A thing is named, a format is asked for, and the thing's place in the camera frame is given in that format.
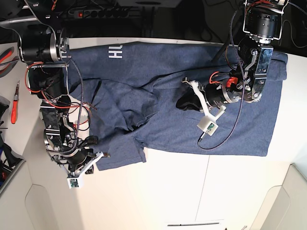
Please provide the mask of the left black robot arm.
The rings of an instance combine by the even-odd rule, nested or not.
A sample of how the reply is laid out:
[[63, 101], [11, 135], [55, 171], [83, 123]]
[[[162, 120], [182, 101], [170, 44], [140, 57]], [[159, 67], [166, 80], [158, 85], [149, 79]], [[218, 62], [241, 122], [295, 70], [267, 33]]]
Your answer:
[[248, 103], [261, 98], [273, 55], [271, 41], [281, 39], [282, 16], [286, 0], [247, 0], [244, 2], [243, 32], [235, 55], [236, 69], [214, 72], [206, 85], [197, 83], [197, 91], [184, 94], [176, 104], [181, 110], [198, 110], [206, 115], [217, 107], [243, 99]]

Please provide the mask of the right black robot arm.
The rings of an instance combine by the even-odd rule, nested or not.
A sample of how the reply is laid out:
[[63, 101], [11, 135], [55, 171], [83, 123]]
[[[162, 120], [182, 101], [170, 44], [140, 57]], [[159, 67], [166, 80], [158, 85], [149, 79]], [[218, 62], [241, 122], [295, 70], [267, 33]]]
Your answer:
[[0, 25], [18, 34], [19, 60], [27, 65], [25, 86], [41, 99], [40, 113], [45, 124], [44, 142], [50, 159], [67, 173], [71, 187], [78, 187], [84, 174], [94, 172], [94, 164], [105, 156], [94, 152], [97, 136], [79, 138], [80, 121], [71, 122], [69, 111], [89, 109], [83, 100], [69, 98], [69, 40], [54, 12], [54, 0], [3, 0]]

